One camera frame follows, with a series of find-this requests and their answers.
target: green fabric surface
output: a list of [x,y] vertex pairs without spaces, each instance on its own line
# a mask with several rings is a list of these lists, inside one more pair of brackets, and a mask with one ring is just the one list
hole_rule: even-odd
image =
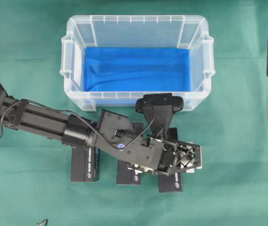
[[[184,192],[159,194],[158,179],[116,185],[117,160],[101,153],[100,180],[70,182],[60,142],[5,130],[0,140],[0,226],[268,226],[268,0],[0,0],[0,81],[15,98],[80,111],[63,91],[61,38],[73,15],[202,15],[214,37],[212,92],[172,121],[202,145],[203,169]],[[106,107],[145,121],[133,107]]]

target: clear plastic box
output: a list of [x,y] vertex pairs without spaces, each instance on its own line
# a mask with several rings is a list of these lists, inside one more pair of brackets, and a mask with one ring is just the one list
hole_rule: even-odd
[[215,74],[213,38],[202,16],[73,16],[62,38],[62,64],[66,95],[82,110],[97,106],[129,106],[144,94],[157,92],[84,92],[86,47],[189,49],[190,92],[172,92],[184,99],[184,111],[198,106],[211,91]]

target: wire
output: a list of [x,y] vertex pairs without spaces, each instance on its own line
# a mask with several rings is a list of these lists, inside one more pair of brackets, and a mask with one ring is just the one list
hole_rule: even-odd
[[9,111],[12,107],[18,105],[20,102],[21,102],[21,101],[18,100],[17,102],[13,103],[10,107],[8,107],[8,108],[4,111],[4,113],[3,113],[2,117],[1,117],[1,120],[0,120],[0,138],[2,138],[2,136],[3,136],[3,134],[4,134],[4,126],[3,126],[4,116],[8,113],[8,111]]
[[71,114],[71,115],[76,116],[79,120],[81,120],[83,123],[85,123],[94,133],[96,133],[96,135],[98,135],[101,139],[103,139],[111,147],[113,147],[114,149],[117,149],[119,151],[122,151],[122,150],[128,148],[137,138],[139,138],[142,134],[144,134],[144,132],[148,128],[150,128],[150,126],[153,124],[153,122],[155,120],[155,115],[156,115],[155,114],[155,110],[154,110],[154,106],[152,105],[152,103],[149,102],[149,101],[146,101],[146,103],[148,103],[152,107],[152,111],[153,111],[153,117],[152,117],[151,122],[142,130],[142,132],[140,134],[138,134],[136,137],[134,137],[126,146],[119,148],[119,147],[115,147],[109,140],[107,140],[102,134],[100,134],[100,132],[97,131],[88,121],[86,121],[85,119],[83,119],[81,116],[79,116],[75,112],[69,111],[69,110],[57,110],[57,109],[47,107],[45,105],[39,104],[39,103],[37,103],[35,101],[31,101],[31,100],[26,100],[26,101],[27,101],[27,103],[31,103],[33,105],[37,105],[37,106],[43,107],[45,109],[48,109],[48,110],[51,110],[51,111],[54,111],[54,112],[57,112],[57,113],[65,113],[65,114]]

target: blue cloth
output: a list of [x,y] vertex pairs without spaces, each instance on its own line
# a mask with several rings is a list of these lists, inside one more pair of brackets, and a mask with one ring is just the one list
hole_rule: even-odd
[[84,91],[190,91],[189,50],[86,48]]

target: white label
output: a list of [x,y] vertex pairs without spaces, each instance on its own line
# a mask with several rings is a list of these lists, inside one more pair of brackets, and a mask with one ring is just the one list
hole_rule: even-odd
[[175,173],[175,181],[178,182],[178,173]]
[[91,172],[91,148],[89,148],[89,151],[88,151],[88,172],[89,173]]

